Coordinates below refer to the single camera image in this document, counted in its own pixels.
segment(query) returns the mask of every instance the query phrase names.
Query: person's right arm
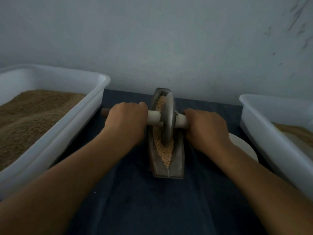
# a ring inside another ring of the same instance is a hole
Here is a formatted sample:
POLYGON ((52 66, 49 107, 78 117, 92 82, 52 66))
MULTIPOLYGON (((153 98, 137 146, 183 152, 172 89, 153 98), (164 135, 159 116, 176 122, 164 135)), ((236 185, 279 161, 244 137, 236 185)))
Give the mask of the person's right arm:
POLYGON ((269 234, 313 234, 313 203, 232 144, 220 115, 192 109, 184 113, 187 140, 240 189, 269 234))

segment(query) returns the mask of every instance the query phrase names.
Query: pile of grain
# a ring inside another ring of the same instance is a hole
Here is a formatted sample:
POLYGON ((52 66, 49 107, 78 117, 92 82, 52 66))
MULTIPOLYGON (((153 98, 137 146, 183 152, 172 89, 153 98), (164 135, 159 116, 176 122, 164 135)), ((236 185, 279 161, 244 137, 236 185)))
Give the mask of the pile of grain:
POLYGON ((84 97, 30 90, 0 106, 0 171, 15 162, 84 97))
POLYGON ((313 148, 313 133, 311 133, 309 130, 303 127, 294 126, 294 125, 277 124, 277 123, 273 123, 273 124, 281 132, 287 132, 287 133, 293 134, 297 136, 299 139, 301 139, 303 142, 305 142, 307 145, 313 148))
MULTIPOLYGON (((165 101, 165 96, 161 96, 156 104, 155 110, 161 111, 164 101, 165 101)), ((157 148, 157 152, 162 158, 162 161, 164 162, 166 168, 168 168, 171 163, 171 157, 172 157, 173 148, 174 148, 174 140, 172 138, 168 145, 163 146, 161 142, 161 128, 159 126, 152 126, 152 133, 153 133, 154 144, 157 148)))

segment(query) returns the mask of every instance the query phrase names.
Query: person's left arm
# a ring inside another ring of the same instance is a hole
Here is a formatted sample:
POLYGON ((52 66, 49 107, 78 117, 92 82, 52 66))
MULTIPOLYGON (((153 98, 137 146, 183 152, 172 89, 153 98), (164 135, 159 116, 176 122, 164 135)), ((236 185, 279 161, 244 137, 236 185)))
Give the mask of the person's left arm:
POLYGON ((0 234, 63 234, 96 183, 144 136, 145 103, 121 103, 101 133, 80 150, 0 202, 0 234))

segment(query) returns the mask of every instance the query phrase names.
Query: white plastic container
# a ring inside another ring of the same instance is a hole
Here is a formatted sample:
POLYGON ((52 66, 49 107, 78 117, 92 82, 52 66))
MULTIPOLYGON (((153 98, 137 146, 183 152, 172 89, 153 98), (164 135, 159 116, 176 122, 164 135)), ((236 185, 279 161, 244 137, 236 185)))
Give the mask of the white plastic container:
POLYGON ((274 172, 313 201, 313 161, 271 122, 313 132, 313 102, 262 95, 241 95, 240 126, 274 172))
POLYGON ((0 172, 0 199, 44 173, 102 102, 107 75, 43 65, 18 65, 0 70, 0 105, 26 90, 56 90, 86 94, 61 120, 13 164, 0 172))

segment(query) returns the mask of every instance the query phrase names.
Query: cloth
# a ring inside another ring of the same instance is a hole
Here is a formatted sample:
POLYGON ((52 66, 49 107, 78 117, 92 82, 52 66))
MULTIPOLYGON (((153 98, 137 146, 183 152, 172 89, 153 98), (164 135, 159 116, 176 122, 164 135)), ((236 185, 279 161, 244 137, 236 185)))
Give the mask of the cloth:
MULTIPOLYGON (((102 107, 123 101, 149 105, 151 98, 105 90, 102 107)), ((226 120, 230 133, 251 144, 239 127, 241 106, 186 99, 175 99, 175 103, 179 112, 189 107, 217 112, 226 120)), ((92 140, 103 126, 98 111, 60 161, 92 140)), ((188 142, 184 142, 182 180, 154 178, 149 170, 147 145, 143 140, 98 182, 66 234, 266 234, 237 187, 188 142)))

